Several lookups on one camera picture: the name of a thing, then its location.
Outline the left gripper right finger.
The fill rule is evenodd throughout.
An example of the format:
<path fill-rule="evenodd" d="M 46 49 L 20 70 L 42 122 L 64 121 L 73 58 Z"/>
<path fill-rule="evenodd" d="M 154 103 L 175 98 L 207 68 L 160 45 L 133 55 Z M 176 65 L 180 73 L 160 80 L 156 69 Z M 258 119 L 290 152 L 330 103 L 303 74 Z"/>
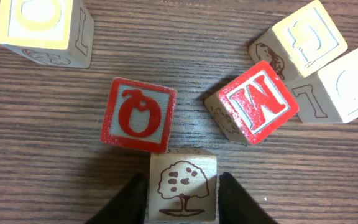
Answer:
<path fill-rule="evenodd" d="M 220 224 L 278 224 L 228 172 L 219 176 Z"/>

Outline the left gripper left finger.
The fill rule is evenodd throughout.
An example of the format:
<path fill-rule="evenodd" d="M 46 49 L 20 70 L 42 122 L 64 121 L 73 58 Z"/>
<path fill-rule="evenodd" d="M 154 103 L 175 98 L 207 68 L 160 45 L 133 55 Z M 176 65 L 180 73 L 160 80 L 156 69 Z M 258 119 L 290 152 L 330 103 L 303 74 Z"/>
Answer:
<path fill-rule="evenodd" d="M 85 224 L 144 224 L 148 181 L 136 174 L 95 216 Z"/>

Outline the white block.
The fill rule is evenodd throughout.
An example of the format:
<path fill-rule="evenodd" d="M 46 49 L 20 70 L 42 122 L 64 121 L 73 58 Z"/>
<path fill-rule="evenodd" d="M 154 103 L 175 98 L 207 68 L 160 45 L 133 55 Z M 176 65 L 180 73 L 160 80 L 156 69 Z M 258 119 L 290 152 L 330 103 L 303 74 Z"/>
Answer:
<path fill-rule="evenodd" d="M 171 148 L 150 157 L 150 222 L 214 221 L 218 160 L 205 149 Z"/>

